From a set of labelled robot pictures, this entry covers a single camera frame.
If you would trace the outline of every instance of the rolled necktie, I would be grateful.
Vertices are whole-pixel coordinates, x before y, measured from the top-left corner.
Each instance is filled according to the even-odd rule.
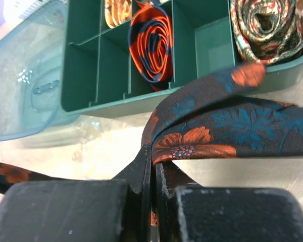
[[[231,0],[237,49],[249,63],[297,58],[303,49],[303,0]]]
[[[172,22],[158,6],[146,6],[133,17],[128,33],[132,59],[155,91],[168,88],[173,79]]]
[[[109,28],[115,28],[131,18],[132,0],[105,0],[105,18]]]
[[[221,70],[164,99],[143,131],[153,164],[178,159],[303,156],[303,108],[239,96],[258,87],[262,64]]]

